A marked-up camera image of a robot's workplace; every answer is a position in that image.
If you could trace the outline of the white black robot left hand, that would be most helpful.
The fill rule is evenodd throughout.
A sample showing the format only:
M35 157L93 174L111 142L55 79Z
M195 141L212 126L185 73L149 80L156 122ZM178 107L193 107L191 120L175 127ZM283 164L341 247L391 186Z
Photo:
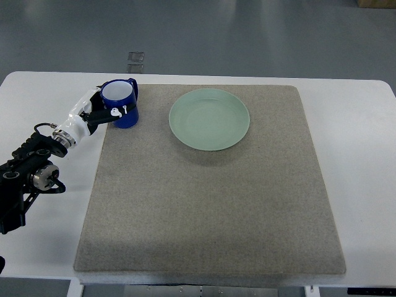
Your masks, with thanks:
M92 135L104 123L114 123L110 109L100 96L101 88L88 91L70 110L68 118L56 127L53 139L66 148L75 147L86 136Z

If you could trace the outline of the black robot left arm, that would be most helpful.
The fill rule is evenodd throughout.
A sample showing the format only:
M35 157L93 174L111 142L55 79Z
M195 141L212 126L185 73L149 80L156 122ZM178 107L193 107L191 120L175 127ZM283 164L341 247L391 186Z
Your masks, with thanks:
M71 143L62 136L34 133L1 165L1 234L25 226L25 216L41 194L61 194L66 186L59 180L59 168L51 156L65 157Z

